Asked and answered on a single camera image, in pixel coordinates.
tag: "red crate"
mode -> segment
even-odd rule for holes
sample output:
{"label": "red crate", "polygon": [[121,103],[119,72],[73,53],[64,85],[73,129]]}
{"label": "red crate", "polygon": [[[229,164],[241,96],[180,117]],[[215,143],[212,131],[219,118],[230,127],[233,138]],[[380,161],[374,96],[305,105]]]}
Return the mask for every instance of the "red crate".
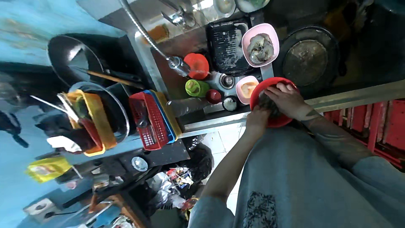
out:
{"label": "red crate", "polygon": [[141,114],[135,109],[134,100],[141,100],[148,110],[150,125],[146,128],[137,128],[145,150],[159,150],[169,142],[162,114],[152,95],[139,92],[129,97],[132,115],[135,123],[141,118]]}

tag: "small white bowl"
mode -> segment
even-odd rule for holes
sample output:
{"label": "small white bowl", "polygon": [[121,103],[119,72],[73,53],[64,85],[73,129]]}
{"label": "small white bowl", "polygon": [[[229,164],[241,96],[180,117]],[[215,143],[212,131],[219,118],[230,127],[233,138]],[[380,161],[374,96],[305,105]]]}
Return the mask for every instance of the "small white bowl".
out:
{"label": "small white bowl", "polygon": [[214,0],[214,9],[221,17],[230,17],[236,9],[235,0]]}
{"label": "small white bowl", "polygon": [[255,76],[246,76],[236,83],[236,95],[238,95],[239,100],[246,105],[250,104],[250,97],[246,98],[243,96],[242,85],[247,82],[255,82],[256,84],[259,84],[259,81]]}
{"label": "small white bowl", "polygon": [[[265,33],[265,34],[269,35],[270,40],[273,43],[274,54],[266,62],[256,65],[256,64],[252,63],[252,61],[250,60],[249,53],[247,51],[247,47],[250,44],[250,39],[260,33]],[[266,66],[267,64],[274,61],[280,52],[280,43],[278,40],[276,30],[273,28],[273,26],[271,26],[270,24],[267,24],[267,23],[258,24],[255,27],[252,27],[242,37],[242,50],[243,50],[243,55],[245,56],[245,59],[249,63],[249,65],[251,65],[252,67]]]}

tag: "person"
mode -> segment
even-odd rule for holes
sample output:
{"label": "person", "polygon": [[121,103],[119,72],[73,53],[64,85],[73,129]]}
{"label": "person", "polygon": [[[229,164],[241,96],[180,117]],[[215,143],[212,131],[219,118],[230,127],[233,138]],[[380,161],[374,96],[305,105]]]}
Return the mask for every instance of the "person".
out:
{"label": "person", "polygon": [[[327,121],[291,85],[265,91],[292,127],[258,106],[191,211],[190,228],[405,227],[405,175]],[[227,198],[242,171],[235,215]]]}

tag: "forearm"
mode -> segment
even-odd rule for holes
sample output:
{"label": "forearm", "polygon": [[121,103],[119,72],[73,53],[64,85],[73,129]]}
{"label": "forearm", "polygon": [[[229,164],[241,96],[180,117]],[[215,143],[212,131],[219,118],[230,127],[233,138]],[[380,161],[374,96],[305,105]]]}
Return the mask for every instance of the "forearm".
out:
{"label": "forearm", "polygon": [[318,113],[302,123],[315,135],[317,141],[335,154],[345,168],[353,167],[360,159],[373,154],[348,132],[326,120]]}
{"label": "forearm", "polygon": [[202,197],[217,197],[226,202],[256,141],[257,138],[246,132],[242,135],[212,173],[204,187]]}

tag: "hand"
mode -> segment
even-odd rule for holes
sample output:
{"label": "hand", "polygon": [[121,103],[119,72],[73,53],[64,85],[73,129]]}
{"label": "hand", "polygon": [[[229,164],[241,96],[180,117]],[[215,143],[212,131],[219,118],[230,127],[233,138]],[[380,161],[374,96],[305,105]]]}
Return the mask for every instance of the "hand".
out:
{"label": "hand", "polygon": [[296,120],[309,120],[318,113],[307,105],[303,97],[292,87],[278,83],[277,88],[267,87],[264,93],[272,99],[279,110],[290,118]]}
{"label": "hand", "polygon": [[270,110],[260,108],[256,105],[246,118],[246,130],[244,135],[253,137],[254,140],[258,140],[262,137],[267,127],[270,112]]}

